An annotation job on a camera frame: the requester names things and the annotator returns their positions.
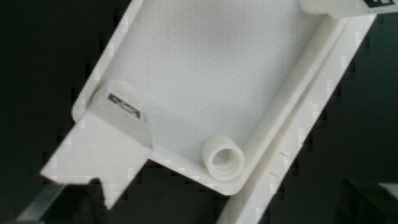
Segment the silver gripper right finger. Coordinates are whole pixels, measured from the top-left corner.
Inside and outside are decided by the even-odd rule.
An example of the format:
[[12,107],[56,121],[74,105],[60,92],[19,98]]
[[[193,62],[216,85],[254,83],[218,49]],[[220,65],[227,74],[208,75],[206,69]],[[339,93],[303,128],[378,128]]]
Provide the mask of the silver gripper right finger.
[[334,224],[398,224],[398,183],[341,183]]

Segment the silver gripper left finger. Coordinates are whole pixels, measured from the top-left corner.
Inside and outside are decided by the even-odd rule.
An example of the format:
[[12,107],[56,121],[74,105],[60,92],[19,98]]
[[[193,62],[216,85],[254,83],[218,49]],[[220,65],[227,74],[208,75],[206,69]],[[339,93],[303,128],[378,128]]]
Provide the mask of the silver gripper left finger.
[[85,184],[51,182],[14,224],[106,224],[106,207],[101,181],[94,178]]

